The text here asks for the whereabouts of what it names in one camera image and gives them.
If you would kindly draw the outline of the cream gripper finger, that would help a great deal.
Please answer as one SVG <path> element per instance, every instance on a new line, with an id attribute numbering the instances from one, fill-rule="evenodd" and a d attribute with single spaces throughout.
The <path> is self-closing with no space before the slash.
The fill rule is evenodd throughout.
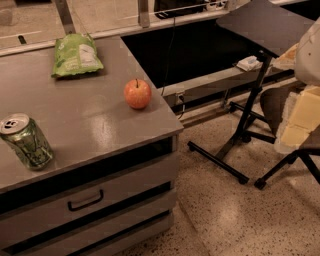
<path id="1" fill-rule="evenodd" d="M 289 154 L 298 149 L 319 147 L 320 87 L 309 85 L 300 93 L 289 93 L 274 148 L 278 153 Z"/>

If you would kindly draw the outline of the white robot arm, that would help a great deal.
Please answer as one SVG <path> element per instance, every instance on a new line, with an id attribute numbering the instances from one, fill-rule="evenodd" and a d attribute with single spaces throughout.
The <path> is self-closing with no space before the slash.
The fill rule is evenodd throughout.
<path id="1" fill-rule="evenodd" d="M 320 18 L 295 48 L 295 77 L 306 84 L 299 94 L 289 93 L 276 134 L 275 149 L 286 154 L 300 148 L 320 125 Z"/>

